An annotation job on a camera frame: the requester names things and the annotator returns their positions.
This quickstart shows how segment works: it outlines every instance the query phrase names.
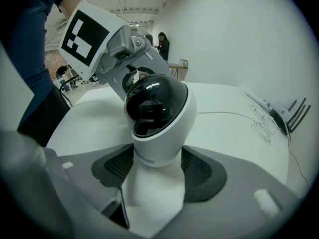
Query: tinted dome cover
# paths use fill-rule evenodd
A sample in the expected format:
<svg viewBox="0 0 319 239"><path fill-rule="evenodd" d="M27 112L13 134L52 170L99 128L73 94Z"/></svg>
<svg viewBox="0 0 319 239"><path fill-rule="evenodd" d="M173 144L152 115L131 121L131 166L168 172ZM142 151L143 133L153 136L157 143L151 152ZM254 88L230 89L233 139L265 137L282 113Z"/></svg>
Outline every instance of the tinted dome cover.
<svg viewBox="0 0 319 239"><path fill-rule="evenodd" d="M171 76L152 74L137 81L128 91L125 104L136 121L134 134L150 137L162 131L181 112L187 95L186 85Z"/></svg>

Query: black antenna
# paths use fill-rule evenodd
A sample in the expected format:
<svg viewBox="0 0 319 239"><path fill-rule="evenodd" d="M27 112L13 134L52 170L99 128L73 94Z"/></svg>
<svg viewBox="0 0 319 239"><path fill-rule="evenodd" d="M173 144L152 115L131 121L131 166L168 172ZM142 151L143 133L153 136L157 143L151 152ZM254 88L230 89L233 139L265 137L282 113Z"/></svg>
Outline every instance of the black antenna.
<svg viewBox="0 0 319 239"><path fill-rule="evenodd" d="M290 120L287 122L287 124L289 124L293 120L293 118L296 117L296 115L299 113L301 107L304 105L305 101L306 101L306 98L304 98L304 100L302 101L301 105L298 107L298 109L296 110L295 114L290 118Z"/></svg>
<svg viewBox="0 0 319 239"><path fill-rule="evenodd" d="M307 110L305 111L304 115L301 117L301 119L298 121L297 125L291 130L291 133L295 131L295 129L299 126L300 122L303 121L304 117L306 116L307 112L309 111L311 106L308 106Z"/></svg>
<svg viewBox="0 0 319 239"><path fill-rule="evenodd" d="M288 109L289 112L295 106L296 102L297 102L297 100L295 100L294 103L290 106L290 108Z"/></svg>
<svg viewBox="0 0 319 239"><path fill-rule="evenodd" d="M299 119L300 115L303 113L304 109L305 109L306 105L304 105L301 110L300 113L298 113L297 117L295 118L295 120L292 122L292 124L290 125L290 128L293 127L293 125L296 123L296 121Z"/></svg>

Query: table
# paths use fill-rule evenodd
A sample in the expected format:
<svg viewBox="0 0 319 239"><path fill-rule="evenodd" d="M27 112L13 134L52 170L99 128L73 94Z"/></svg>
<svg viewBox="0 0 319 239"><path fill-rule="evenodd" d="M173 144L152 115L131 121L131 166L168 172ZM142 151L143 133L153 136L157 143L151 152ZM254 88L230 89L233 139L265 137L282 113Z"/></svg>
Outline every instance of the table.
<svg viewBox="0 0 319 239"><path fill-rule="evenodd" d="M238 113L258 120L250 109L251 102L241 95L239 88L200 83L188 86L196 96L198 112ZM285 184L289 165L286 137L276 130L269 145L252 131L251 124L251 120L234 114L198 115L185 144L248 160ZM47 147L58 156L65 156L128 143L132 143L132 136L123 101L111 88L102 88L87 92L75 104ZM184 187L178 167L181 170L180 159L154 172L135 160L127 177L131 178L133 173L134 187L129 187L127 180L123 184L127 215L135 221L130 221L131 231L150 237L181 210Z"/></svg>
<svg viewBox="0 0 319 239"><path fill-rule="evenodd" d="M179 69L186 69L188 70L188 67L184 67L184 66L180 66L178 64L168 64L168 67L170 68L170 75L171 76L176 76L176 73L177 73L177 78L178 78L178 70Z"/></svg>
<svg viewBox="0 0 319 239"><path fill-rule="evenodd" d="M55 80L55 81L53 82L53 84L54 84L58 89L60 89L60 87L61 87L61 85L62 85L62 84L61 84L61 81L62 81L62 80L67 81L67 80L69 80L69 78L68 78L66 75L63 75L60 79ZM68 87L69 87L71 93L73 94L73 89L71 88L71 84L68 82L66 85L68 85Z"/></svg>

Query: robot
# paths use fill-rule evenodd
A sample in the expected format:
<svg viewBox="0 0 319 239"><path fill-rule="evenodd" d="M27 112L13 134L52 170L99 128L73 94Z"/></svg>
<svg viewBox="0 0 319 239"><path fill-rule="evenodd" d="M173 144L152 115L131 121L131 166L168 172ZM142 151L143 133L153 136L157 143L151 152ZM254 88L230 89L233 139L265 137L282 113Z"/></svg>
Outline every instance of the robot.
<svg viewBox="0 0 319 239"><path fill-rule="evenodd" d="M142 238L130 232L122 190L137 162L160 169L179 160L184 173L182 210L156 239L264 238L295 210L293 193L257 165L184 145L196 119L195 95L168 75L157 51L125 21L81 3L60 53L84 80L96 73L110 83L124 101L133 143L58 157L17 132L0 133L6 143L0 175L21 209L47 232L76 239ZM134 83L138 70L149 75ZM67 163L72 169L63 169ZM267 189L280 209L270 220L254 199L259 189Z"/></svg>

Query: woman with dark hair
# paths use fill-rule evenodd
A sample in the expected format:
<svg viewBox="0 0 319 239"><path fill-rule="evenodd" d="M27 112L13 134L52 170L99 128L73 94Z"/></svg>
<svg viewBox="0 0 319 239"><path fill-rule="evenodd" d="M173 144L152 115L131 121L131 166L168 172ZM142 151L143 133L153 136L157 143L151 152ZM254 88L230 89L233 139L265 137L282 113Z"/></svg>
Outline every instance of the woman with dark hair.
<svg viewBox="0 0 319 239"><path fill-rule="evenodd" d="M155 46L155 48L157 48L159 50L159 54L167 62L169 41L163 32L159 33L159 45Z"/></svg>

